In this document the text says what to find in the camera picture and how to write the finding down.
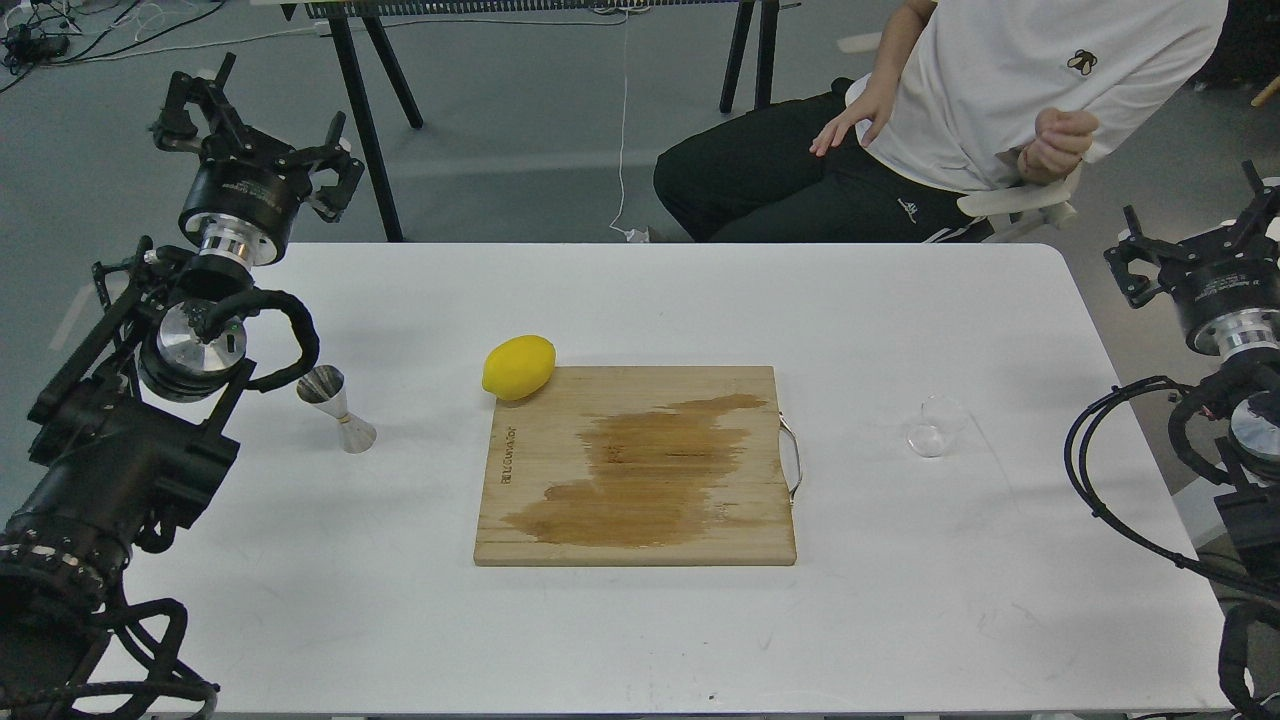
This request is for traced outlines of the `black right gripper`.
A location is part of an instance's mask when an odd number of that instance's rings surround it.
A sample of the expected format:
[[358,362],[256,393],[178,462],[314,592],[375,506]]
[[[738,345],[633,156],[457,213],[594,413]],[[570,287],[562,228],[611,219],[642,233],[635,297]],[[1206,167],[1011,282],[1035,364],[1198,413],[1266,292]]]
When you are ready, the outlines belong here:
[[[1187,347],[1206,356],[1234,356],[1251,348],[1277,348],[1277,241],[1267,232],[1277,215],[1277,186],[1266,184],[1252,160],[1242,170],[1253,199],[1236,217],[1236,241],[1229,228],[1213,228],[1180,243],[1149,237],[1137,210],[1124,206],[1126,229],[1103,259],[1129,307],[1147,305],[1169,292],[1166,263],[1172,272],[1172,296]],[[1192,258],[1187,261],[1187,251]],[[1155,277],[1137,274],[1132,264],[1157,269]]]

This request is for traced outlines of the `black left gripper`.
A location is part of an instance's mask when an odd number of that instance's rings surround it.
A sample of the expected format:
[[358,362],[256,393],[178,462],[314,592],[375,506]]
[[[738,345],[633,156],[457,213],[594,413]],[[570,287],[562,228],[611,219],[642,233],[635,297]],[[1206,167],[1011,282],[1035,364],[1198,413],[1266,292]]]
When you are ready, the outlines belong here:
[[198,154],[179,215],[197,254],[256,268],[285,256],[302,201],[323,222],[338,223],[365,164],[351,154],[343,137],[347,115],[337,111],[323,141],[298,150],[298,168],[280,167],[296,147],[264,137],[251,141],[225,95],[236,59],[225,54],[211,78],[174,72],[150,133],[161,151]]

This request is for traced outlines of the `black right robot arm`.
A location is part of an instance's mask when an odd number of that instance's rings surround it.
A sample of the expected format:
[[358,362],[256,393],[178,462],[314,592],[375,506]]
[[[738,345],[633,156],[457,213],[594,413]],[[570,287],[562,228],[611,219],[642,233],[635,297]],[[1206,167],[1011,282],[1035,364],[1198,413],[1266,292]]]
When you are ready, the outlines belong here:
[[[1219,685],[1243,719],[1275,719],[1251,689],[1252,626],[1277,626],[1277,401],[1279,281],[1277,179],[1252,161],[1242,169],[1252,197],[1224,225],[1176,243],[1148,236],[1133,208],[1126,231],[1103,258],[1128,305],[1143,307],[1160,295],[1175,306],[1187,347],[1215,357],[1219,369],[1189,386],[1152,375],[1115,386],[1071,424],[1064,464],[1071,487],[1091,514],[1151,553],[1206,580],[1236,591],[1243,601],[1225,614],[1219,648]],[[1179,461],[1220,488],[1213,506],[1231,541],[1239,571],[1212,566],[1156,544],[1114,512],[1088,473],[1094,433],[1121,405],[1165,393],[1171,409],[1167,441]]]

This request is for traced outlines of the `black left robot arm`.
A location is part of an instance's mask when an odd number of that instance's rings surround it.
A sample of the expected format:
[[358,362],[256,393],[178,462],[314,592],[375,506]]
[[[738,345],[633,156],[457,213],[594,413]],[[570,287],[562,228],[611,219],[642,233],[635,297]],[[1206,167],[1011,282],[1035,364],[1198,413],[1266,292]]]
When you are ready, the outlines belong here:
[[3,528],[5,719],[84,719],[78,703],[100,697],[120,700],[109,719],[160,698],[195,702],[197,719],[216,707],[218,685],[179,657],[186,606],[129,602],[125,570],[211,503],[241,448],[225,433],[241,396],[315,368],[308,309],[252,273],[285,256],[302,206],[338,222],[364,174],[342,113],[306,149],[246,124],[225,94],[234,63],[174,73],[151,128],[163,151],[200,160],[187,246],[143,237],[93,266],[102,318],[29,410],[29,459],[46,471]]

